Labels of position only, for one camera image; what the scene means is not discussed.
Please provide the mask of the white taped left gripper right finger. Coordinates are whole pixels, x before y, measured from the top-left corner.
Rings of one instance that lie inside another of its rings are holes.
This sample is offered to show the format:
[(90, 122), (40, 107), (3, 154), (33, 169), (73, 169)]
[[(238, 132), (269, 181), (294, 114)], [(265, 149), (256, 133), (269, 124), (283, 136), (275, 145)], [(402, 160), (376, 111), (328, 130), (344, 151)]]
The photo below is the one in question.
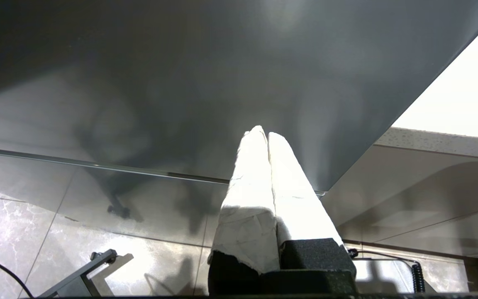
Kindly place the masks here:
[(356, 275), (339, 232), (289, 142), (271, 132), (268, 151), (281, 269), (347, 271)]

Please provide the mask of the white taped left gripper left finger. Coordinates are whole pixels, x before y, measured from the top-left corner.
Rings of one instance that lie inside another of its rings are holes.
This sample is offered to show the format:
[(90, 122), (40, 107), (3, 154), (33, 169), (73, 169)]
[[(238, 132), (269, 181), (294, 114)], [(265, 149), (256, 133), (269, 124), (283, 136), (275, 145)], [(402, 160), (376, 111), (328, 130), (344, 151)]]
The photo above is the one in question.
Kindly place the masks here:
[(210, 295), (258, 294), (262, 276), (279, 271), (268, 140), (260, 125), (237, 149), (208, 259)]

